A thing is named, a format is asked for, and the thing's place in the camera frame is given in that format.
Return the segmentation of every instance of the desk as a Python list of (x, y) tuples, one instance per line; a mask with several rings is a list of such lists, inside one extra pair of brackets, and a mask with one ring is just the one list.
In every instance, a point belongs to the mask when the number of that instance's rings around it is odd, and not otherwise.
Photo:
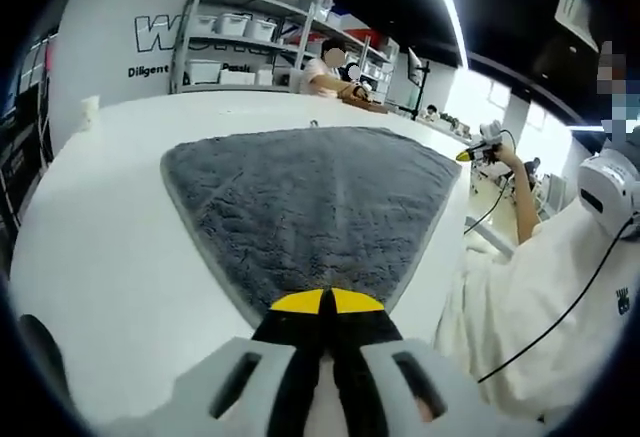
[[(169, 400), (180, 374), (231, 337), (253, 333), (185, 230), (160, 157), (182, 142), (311, 120), (386, 127), (448, 157), (462, 147), (408, 119), (337, 100), (238, 91), (106, 107), (60, 151), (24, 217), (9, 290), (17, 313), (35, 315), (56, 339), (89, 422), (149, 413)], [(464, 167), (391, 315), (405, 337), (433, 337), (463, 260), (468, 196)]]

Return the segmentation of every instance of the gray towel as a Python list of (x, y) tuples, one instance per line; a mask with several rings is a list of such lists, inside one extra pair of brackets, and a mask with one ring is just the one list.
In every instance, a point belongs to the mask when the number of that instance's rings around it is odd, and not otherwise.
[(459, 166), (388, 130), (284, 130), (180, 144), (162, 174), (198, 249), (253, 326), (329, 286), (395, 304)]

